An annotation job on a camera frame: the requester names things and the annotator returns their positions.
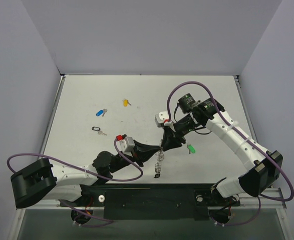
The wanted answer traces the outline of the metal disc with keyrings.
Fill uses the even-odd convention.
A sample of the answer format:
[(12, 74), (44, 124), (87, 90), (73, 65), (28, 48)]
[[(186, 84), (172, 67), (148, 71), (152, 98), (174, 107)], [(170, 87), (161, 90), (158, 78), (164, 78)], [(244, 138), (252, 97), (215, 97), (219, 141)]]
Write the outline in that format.
[(156, 153), (157, 156), (157, 161), (155, 164), (155, 175), (159, 174), (161, 175), (161, 167), (162, 167), (162, 162), (164, 160), (164, 153), (162, 150), (162, 147), (160, 147), (159, 151)]

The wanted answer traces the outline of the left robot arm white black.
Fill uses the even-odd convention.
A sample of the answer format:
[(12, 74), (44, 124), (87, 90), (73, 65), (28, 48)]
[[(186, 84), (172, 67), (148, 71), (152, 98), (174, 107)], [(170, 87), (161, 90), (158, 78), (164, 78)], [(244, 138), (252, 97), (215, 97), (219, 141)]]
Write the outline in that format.
[(55, 158), (38, 155), (38, 160), (11, 176), (16, 208), (28, 208), (41, 200), (66, 200), (84, 206), (90, 198), (86, 186), (115, 181), (112, 174), (127, 166), (140, 171), (159, 150), (158, 145), (142, 144), (129, 137), (120, 141), (116, 155), (102, 151), (88, 165), (75, 166), (61, 160), (54, 164)]

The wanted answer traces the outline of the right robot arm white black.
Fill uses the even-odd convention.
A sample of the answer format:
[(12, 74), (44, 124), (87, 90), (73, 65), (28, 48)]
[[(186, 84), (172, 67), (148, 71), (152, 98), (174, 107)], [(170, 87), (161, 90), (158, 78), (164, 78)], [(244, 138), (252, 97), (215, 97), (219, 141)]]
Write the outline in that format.
[(278, 151), (270, 152), (254, 141), (215, 99), (195, 101), (188, 93), (179, 99), (178, 107), (185, 115), (179, 121), (172, 122), (167, 111), (155, 115), (157, 126), (164, 129), (163, 151), (181, 147), (186, 143), (187, 134), (203, 127), (219, 137), (247, 170), (240, 176), (215, 183), (210, 192), (213, 203), (220, 205), (228, 197), (240, 193), (257, 197), (279, 178), (282, 155)]

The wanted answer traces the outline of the green tag key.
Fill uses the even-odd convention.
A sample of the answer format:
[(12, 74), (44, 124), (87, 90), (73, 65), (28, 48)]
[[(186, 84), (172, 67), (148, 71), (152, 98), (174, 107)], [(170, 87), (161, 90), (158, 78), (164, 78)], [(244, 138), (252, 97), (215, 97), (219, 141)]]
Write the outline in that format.
[(187, 144), (187, 149), (188, 149), (189, 154), (195, 154), (196, 153), (195, 148), (191, 144)]

